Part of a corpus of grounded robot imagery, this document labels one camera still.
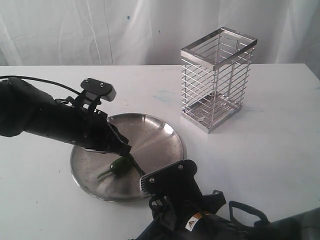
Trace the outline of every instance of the basket base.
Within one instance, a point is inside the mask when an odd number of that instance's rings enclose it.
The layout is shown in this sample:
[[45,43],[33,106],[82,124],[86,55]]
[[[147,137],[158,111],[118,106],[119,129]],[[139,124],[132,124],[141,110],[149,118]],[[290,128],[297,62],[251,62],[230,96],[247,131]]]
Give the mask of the basket base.
[[210,133],[232,115],[242,109],[242,104],[232,103],[218,96],[215,100],[213,120],[214,99],[211,95],[206,96],[200,102],[189,106],[190,110],[182,110],[182,116],[196,124],[206,133]]

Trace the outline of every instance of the stainless steel wire caddy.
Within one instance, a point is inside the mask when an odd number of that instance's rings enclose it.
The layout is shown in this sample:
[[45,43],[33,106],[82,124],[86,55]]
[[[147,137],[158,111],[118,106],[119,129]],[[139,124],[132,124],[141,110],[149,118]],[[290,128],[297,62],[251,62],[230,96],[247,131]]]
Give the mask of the stainless steel wire caddy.
[[209,133],[242,108],[257,41],[222,27],[181,49],[185,118]]

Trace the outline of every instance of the metal plate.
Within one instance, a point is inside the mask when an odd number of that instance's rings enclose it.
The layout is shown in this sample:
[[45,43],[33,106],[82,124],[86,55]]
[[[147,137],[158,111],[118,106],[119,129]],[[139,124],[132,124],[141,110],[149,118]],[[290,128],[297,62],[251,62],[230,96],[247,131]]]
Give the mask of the metal plate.
[[[182,141],[176,131],[154,116],[125,113],[111,116],[108,121],[129,139],[131,154],[146,174],[184,159]],[[110,202],[130,202],[148,197],[140,191],[140,175],[132,168],[122,176],[98,180],[97,176],[109,169],[119,158],[112,153],[85,151],[74,146],[71,153],[71,173],[75,182],[88,194]]]

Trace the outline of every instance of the cable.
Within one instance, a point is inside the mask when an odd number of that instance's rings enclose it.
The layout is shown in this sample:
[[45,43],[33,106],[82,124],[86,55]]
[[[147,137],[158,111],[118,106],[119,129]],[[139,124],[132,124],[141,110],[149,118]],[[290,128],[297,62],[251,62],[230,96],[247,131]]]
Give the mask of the cable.
[[0,76],[0,79],[8,79],[8,78],[19,78],[19,79],[27,79],[27,80],[33,80],[33,81],[37,81],[37,82],[42,82],[42,83],[46,83],[46,84],[53,84],[56,86],[59,86],[61,88],[67,89],[77,95],[80,95],[80,92],[72,89],[69,86],[63,85],[61,83],[55,82],[55,81],[49,81],[49,80],[45,80],[45,79],[41,79],[41,78],[36,78],[36,77],[31,77],[31,76],[15,76],[15,75],[8,75],[8,76]]

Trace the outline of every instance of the green pepper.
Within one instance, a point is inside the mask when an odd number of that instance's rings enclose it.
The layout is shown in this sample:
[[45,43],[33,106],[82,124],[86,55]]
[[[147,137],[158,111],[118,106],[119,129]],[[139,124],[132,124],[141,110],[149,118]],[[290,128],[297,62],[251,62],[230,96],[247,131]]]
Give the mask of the green pepper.
[[132,167],[132,156],[129,154],[128,156],[121,156],[118,159],[114,160],[113,163],[110,164],[110,167],[108,170],[100,173],[98,175],[98,179],[108,173],[113,173],[115,175],[125,173],[127,170],[129,170]]

